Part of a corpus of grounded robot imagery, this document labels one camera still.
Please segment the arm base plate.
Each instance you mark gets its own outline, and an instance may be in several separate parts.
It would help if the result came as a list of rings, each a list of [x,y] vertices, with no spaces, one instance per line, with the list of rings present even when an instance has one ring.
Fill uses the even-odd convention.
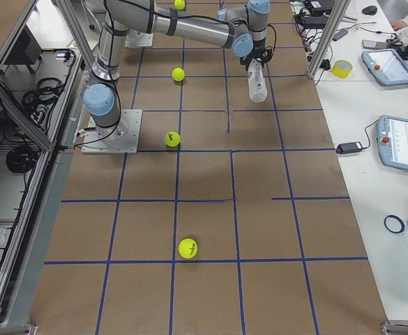
[[[104,129],[97,127],[89,117],[87,131],[84,136],[86,144],[82,145],[83,154],[136,154],[139,132],[142,123],[142,110],[122,109],[119,125]]]

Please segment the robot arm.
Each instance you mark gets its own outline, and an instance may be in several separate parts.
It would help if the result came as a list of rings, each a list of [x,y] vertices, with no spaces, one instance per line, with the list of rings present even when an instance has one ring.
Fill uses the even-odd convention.
[[[96,125],[100,141],[113,140],[124,131],[117,92],[121,52],[130,30],[177,36],[230,49],[241,65],[268,63],[275,51],[266,46],[270,3],[249,1],[223,8],[217,17],[158,6],[155,1],[104,1],[106,16],[100,32],[98,55],[91,67],[92,82],[84,92],[84,106]]]

